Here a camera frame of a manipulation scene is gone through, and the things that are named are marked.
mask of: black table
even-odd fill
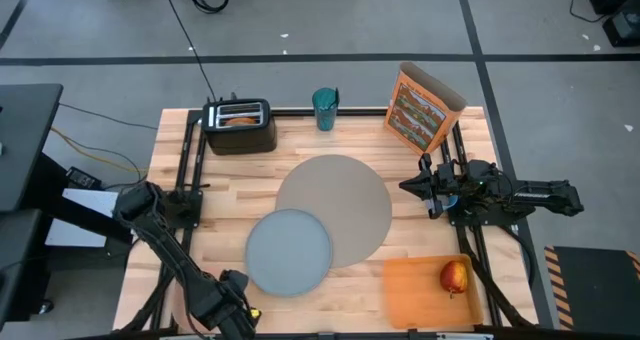
[[[0,270],[0,329],[40,307],[52,218],[131,243],[128,229],[62,196],[66,170],[42,153],[61,94],[58,84],[0,85],[0,269],[22,262]]]

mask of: beige circular mat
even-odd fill
[[[342,155],[323,155],[298,165],[278,191],[276,210],[306,211],[331,236],[331,267],[353,265],[373,254],[391,226],[391,199],[380,176]]]

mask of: apple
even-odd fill
[[[450,294],[462,294],[467,290],[467,268],[463,262],[449,261],[440,272],[440,285]]]

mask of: yellow black striped tape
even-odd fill
[[[636,268],[636,275],[638,275],[638,280],[640,280],[640,258],[638,258],[638,255],[632,253],[631,251],[627,251],[627,255],[629,255],[629,257],[631,258],[633,267]]]
[[[564,287],[558,254],[556,254],[553,246],[544,248],[544,257],[547,260],[549,277],[551,277],[551,289],[553,290],[553,297],[556,301],[556,309],[558,310],[558,318],[560,319],[560,329],[573,330],[571,306],[569,306],[567,291]]]

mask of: black metal frame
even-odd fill
[[[275,117],[295,117],[295,116],[313,116],[312,108],[274,108],[272,109],[272,113]],[[371,108],[341,108],[338,109],[338,116],[386,116],[387,108],[385,107],[371,107]],[[190,110],[187,115],[187,126],[185,128],[185,135],[182,145],[182,151],[180,154],[180,162],[178,165],[178,175],[176,178],[176,189],[184,190],[185,184],[185,176],[187,171],[189,152],[191,148],[191,141],[193,139],[193,131],[196,128],[196,124],[200,117],[202,116],[201,110]],[[456,151],[458,154],[458,161],[464,163],[467,161],[466,152],[464,149],[464,143],[462,142],[462,135],[460,133],[460,127],[458,124],[455,125],[453,129],[454,141],[456,144]],[[204,151],[206,148],[206,138],[200,134],[200,138],[198,141],[198,149],[197,156],[195,161],[195,167],[193,170],[193,180],[190,184],[192,191],[199,191],[200,188],[200,179],[202,176],[202,169],[204,165]],[[451,155],[449,154],[449,145],[444,142],[442,144],[441,149],[443,150],[443,158],[445,161],[450,161]],[[478,259],[482,262],[483,266],[487,270],[487,273],[491,274],[491,269],[489,268],[489,257],[487,254],[486,245],[484,242],[484,236],[482,234],[482,227],[478,226],[472,229],[474,238],[476,241],[477,247],[477,256]],[[193,229],[185,229],[182,237],[182,246],[187,253],[189,253],[191,248],[191,239],[193,237]],[[166,267],[163,265],[160,269],[160,276],[158,281],[162,279],[163,273],[168,271]],[[489,312],[491,316],[491,323],[494,326],[502,326],[502,321],[500,317],[500,310],[498,309],[497,304],[493,300],[492,296],[487,292],[487,301],[489,305]],[[154,313],[151,317],[151,330],[160,330],[160,321],[162,318],[162,311],[164,307],[164,296],[161,301],[158,303],[158,307],[155,309]],[[171,319],[170,329],[177,329],[177,324],[174,319]],[[337,334],[327,334],[331,339],[334,339]],[[305,337],[315,337],[318,336],[319,340],[322,337],[322,334],[258,334],[256,339],[292,339],[292,338],[305,338]],[[421,340],[421,339],[434,339],[436,338],[436,333],[432,332],[417,332],[415,330],[409,330],[408,332],[398,332],[398,333],[340,333],[341,338],[345,337],[353,337],[355,339],[358,338],[376,338],[376,339],[407,339],[410,340]]]

